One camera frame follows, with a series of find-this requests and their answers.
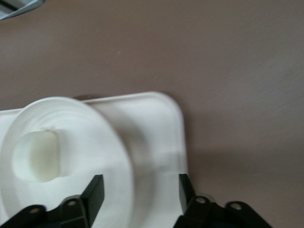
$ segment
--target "brown table surface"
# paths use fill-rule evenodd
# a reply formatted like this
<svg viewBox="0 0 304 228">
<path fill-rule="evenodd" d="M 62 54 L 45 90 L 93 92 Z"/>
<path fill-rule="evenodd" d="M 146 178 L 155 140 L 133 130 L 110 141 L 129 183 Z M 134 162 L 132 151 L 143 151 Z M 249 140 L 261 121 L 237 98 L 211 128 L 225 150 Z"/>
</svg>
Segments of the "brown table surface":
<svg viewBox="0 0 304 228">
<path fill-rule="evenodd" d="M 304 224 L 304 1 L 47 0 L 0 41 L 0 110 L 165 92 L 198 192 Z"/>
</svg>

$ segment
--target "mounting hole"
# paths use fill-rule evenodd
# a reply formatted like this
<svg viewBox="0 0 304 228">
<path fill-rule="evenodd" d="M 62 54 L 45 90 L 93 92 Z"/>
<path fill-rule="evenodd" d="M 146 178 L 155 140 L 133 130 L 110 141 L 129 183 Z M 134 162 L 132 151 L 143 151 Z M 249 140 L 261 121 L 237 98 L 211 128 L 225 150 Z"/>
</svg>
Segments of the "mounting hole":
<svg viewBox="0 0 304 228">
<path fill-rule="evenodd" d="M 31 214 L 35 214 L 35 213 L 37 213 L 38 211 L 40 211 L 39 208 L 33 208 L 33 209 L 31 209 L 29 212 L 30 212 Z"/>
<path fill-rule="evenodd" d="M 235 210 L 242 210 L 242 206 L 239 205 L 238 203 L 233 203 L 230 206 Z"/>
<path fill-rule="evenodd" d="M 75 200 L 69 201 L 69 202 L 67 203 L 68 206 L 73 206 L 73 205 L 75 205 L 75 204 L 76 204 L 76 201 L 75 201 Z"/>
<path fill-rule="evenodd" d="M 197 197 L 195 199 L 198 203 L 206 203 L 206 200 L 203 197 Z"/>
</svg>

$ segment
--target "white plastic part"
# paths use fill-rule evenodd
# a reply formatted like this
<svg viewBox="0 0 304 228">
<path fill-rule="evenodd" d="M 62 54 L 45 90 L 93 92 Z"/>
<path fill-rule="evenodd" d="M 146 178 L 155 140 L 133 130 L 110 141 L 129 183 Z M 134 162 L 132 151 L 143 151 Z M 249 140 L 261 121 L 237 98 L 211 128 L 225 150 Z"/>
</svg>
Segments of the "white plastic part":
<svg viewBox="0 0 304 228">
<path fill-rule="evenodd" d="M 109 173 L 113 171 L 119 174 L 121 163 L 108 159 L 108 157 L 111 158 L 111 155 L 116 156 L 117 160 L 123 159 L 123 157 L 119 152 L 113 151 L 114 148 L 110 148 L 110 151 L 106 151 L 108 154 L 105 154 L 104 147 L 102 147 L 100 157 L 105 164 L 101 163 L 100 169 L 104 170 L 109 178 L 105 181 L 105 201 L 92 228 L 173 227 L 178 216 L 182 214 L 178 175 L 187 173 L 183 119 L 179 107 L 170 97 L 158 92 L 99 98 L 84 101 L 84 103 L 104 116 L 120 136 L 132 161 L 135 180 L 131 222 L 123 224 L 122 222 L 126 221 L 125 213 L 129 213 L 130 210 L 128 201 L 125 200 L 128 197 L 130 184 L 128 180 Z M 0 111 L 0 145 L 3 145 L 7 129 L 16 120 L 21 110 Z M 64 154 L 66 150 L 61 148 L 60 151 Z M 87 161 L 99 159 L 89 150 L 84 154 L 90 155 Z M 0 166 L 3 164 L 1 158 L 0 151 Z M 93 173 L 94 168 L 90 168 L 90 165 L 91 163 L 88 162 L 86 168 L 91 169 Z M 5 172 L 6 169 L 0 167 L 0 224 L 8 219 L 8 204 L 11 199 L 11 197 L 4 198 L 6 194 L 3 193 L 10 185 L 3 181 L 6 175 L 2 175 L 1 171 Z M 81 184 L 79 186 L 72 184 L 72 187 L 75 188 L 74 194 L 80 194 L 83 191 L 82 185 L 89 183 L 87 179 L 89 178 L 85 175 L 77 178 Z M 64 180 L 67 178 L 59 177 L 42 183 L 50 189 L 40 188 L 39 191 L 35 190 L 35 187 L 40 183 L 27 181 L 22 185 L 16 185 L 12 194 L 16 199 L 11 202 L 18 201 L 19 204 L 14 205 L 12 209 L 19 211 L 32 204 L 43 204 L 50 210 L 56 204 L 53 202 L 54 199 L 62 200 L 56 190 L 67 191 L 67 194 L 71 190 L 69 183 L 65 183 Z"/>
<path fill-rule="evenodd" d="M 45 130 L 58 135 L 60 176 L 47 182 L 21 180 L 13 171 L 16 145 L 26 145 L 22 139 L 29 133 Z M 32 151 L 32 144 L 27 146 Z M 106 210 L 96 220 L 108 227 L 128 227 L 134 202 L 132 165 L 119 136 L 95 109 L 71 98 L 45 98 L 22 109 L 5 133 L 0 151 L 0 194 L 8 217 L 34 204 L 52 210 L 66 197 L 81 194 L 97 174 L 104 176 Z"/>
<path fill-rule="evenodd" d="M 59 176 L 57 134 L 30 132 L 17 143 L 12 159 L 15 175 L 25 181 L 47 182 Z"/>
</svg>

